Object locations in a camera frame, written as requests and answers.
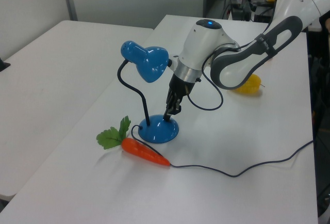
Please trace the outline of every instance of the orange carrot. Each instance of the orange carrot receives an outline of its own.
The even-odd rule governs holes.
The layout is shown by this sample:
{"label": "orange carrot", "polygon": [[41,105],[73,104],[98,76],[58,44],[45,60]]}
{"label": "orange carrot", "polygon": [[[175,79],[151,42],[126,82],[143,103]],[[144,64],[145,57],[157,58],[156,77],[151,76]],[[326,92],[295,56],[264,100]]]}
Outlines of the orange carrot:
{"label": "orange carrot", "polygon": [[122,141],[122,148],[124,151],[131,153],[140,158],[146,159],[160,165],[170,166],[170,162],[163,156],[155,153],[153,150],[147,146],[139,143],[132,138],[125,138]]}

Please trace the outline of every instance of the carrot leaves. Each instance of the carrot leaves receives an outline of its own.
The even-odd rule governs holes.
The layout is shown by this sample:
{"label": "carrot leaves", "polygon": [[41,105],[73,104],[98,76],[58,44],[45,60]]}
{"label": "carrot leaves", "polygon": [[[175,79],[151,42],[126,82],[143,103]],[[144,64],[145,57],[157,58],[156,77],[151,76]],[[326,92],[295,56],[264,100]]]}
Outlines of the carrot leaves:
{"label": "carrot leaves", "polygon": [[111,127],[109,130],[104,130],[97,135],[97,143],[104,149],[119,146],[123,139],[126,138],[126,132],[128,131],[129,125],[130,120],[128,116],[126,116],[120,122],[119,131],[115,127]]}

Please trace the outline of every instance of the white table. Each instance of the white table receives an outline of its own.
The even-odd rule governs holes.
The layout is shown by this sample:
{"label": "white table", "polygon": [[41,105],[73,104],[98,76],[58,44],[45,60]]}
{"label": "white table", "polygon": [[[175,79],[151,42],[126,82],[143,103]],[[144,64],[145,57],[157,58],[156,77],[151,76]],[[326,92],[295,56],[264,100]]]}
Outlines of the white table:
{"label": "white table", "polygon": [[[197,18],[166,16],[144,46],[179,53]],[[219,20],[240,44],[265,24]],[[173,164],[202,164],[228,173],[287,158],[312,140],[306,38],[298,36],[256,73],[258,97],[223,90],[224,105],[205,112],[185,98],[178,136],[154,145]],[[123,78],[142,90],[149,112],[162,114],[172,72],[147,84],[134,65]],[[205,107],[219,96],[202,79],[191,97]],[[232,179],[217,172],[164,168],[104,151],[96,135],[129,115],[143,119],[140,97],[114,79],[34,176],[0,214],[0,223],[317,223],[313,147],[292,160],[254,168]]]}
{"label": "white table", "polygon": [[0,199],[10,200],[116,77],[120,46],[152,29],[63,21],[0,73]]}

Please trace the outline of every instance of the lamp shade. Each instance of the lamp shade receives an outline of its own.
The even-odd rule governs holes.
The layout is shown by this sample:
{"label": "lamp shade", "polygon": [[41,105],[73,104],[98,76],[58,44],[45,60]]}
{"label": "lamp shade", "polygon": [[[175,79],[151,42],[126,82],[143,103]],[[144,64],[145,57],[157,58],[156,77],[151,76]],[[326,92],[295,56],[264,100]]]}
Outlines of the lamp shade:
{"label": "lamp shade", "polygon": [[122,56],[134,63],[141,77],[148,83],[161,77],[169,63],[169,53],[162,47],[143,48],[133,41],[124,42]]}

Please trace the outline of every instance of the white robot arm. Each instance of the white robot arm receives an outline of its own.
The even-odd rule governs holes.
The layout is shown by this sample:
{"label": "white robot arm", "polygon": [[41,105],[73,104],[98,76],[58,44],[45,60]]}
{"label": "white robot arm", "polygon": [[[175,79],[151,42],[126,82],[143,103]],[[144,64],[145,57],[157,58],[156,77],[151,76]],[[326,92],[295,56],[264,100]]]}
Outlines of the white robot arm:
{"label": "white robot arm", "polygon": [[265,61],[292,42],[313,20],[330,10],[330,0],[277,0],[273,21],[244,50],[217,56],[211,79],[223,89],[235,89]]}

